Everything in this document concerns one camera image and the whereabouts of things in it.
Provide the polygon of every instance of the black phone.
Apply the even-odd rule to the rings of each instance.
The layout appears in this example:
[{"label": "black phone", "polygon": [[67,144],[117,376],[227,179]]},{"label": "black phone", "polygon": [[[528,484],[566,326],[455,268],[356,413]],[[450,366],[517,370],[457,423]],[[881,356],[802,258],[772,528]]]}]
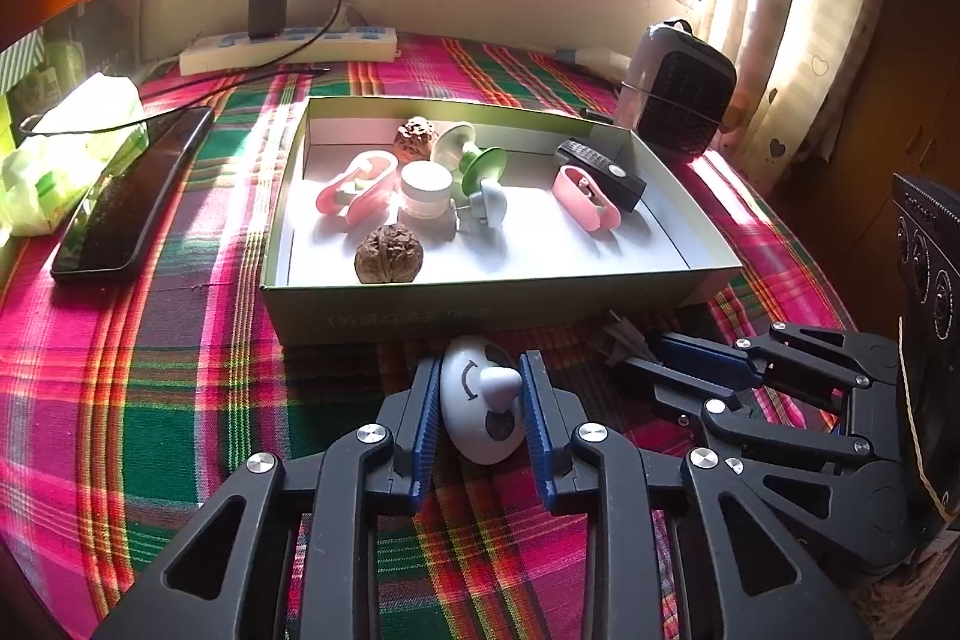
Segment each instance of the black phone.
[{"label": "black phone", "polygon": [[210,107],[147,118],[147,146],[120,146],[80,199],[50,274],[58,282],[136,277],[179,175],[213,121]]}]

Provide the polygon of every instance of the pink toy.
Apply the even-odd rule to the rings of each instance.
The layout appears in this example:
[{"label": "pink toy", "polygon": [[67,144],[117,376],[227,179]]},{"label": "pink toy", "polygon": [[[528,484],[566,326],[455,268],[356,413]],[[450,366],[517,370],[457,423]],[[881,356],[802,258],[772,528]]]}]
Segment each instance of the pink toy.
[{"label": "pink toy", "polygon": [[317,211],[333,215],[347,207],[347,225],[355,226],[387,203],[396,184],[397,156],[384,150],[360,153],[320,191]]},{"label": "pink toy", "polygon": [[579,167],[560,167],[553,181],[553,194],[584,231],[620,225],[620,210]]}]

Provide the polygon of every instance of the black speaker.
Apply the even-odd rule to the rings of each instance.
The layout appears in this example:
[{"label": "black speaker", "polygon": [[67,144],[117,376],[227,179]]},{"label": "black speaker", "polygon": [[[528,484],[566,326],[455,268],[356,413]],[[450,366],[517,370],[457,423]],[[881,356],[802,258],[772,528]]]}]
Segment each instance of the black speaker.
[{"label": "black speaker", "polygon": [[960,506],[960,196],[901,175],[894,175],[893,191],[898,266],[907,292],[901,452],[908,462],[910,517],[923,545],[946,525],[931,491],[947,514]]}]

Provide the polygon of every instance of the speaker knob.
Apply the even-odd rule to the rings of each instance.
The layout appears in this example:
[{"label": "speaker knob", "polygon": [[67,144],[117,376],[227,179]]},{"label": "speaker knob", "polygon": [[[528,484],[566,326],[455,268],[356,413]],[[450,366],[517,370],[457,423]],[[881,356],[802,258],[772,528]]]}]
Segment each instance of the speaker knob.
[{"label": "speaker knob", "polygon": [[920,301],[926,301],[930,282],[930,256],[926,252],[926,239],[919,231],[913,233],[913,279],[920,290]]},{"label": "speaker knob", "polygon": [[906,263],[910,256],[910,239],[906,233],[906,221],[901,218],[896,225],[896,246],[901,252],[901,263]]},{"label": "speaker knob", "polygon": [[946,339],[953,320],[953,292],[950,289],[950,278],[942,269],[937,272],[937,284],[933,295],[933,327],[937,336]]}]

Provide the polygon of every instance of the power strip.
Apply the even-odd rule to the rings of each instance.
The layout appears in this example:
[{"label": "power strip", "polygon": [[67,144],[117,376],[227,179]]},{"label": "power strip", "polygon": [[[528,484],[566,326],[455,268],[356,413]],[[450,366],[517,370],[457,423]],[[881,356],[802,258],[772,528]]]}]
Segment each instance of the power strip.
[{"label": "power strip", "polygon": [[[246,33],[229,33],[199,39],[179,56],[181,74],[203,74],[224,68],[252,68],[281,57],[317,34],[318,28],[287,28],[280,36],[251,40]],[[393,28],[364,25],[341,33],[332,31],[284,63],[376,61],[392,63],[397,57],[397,32]]]}]

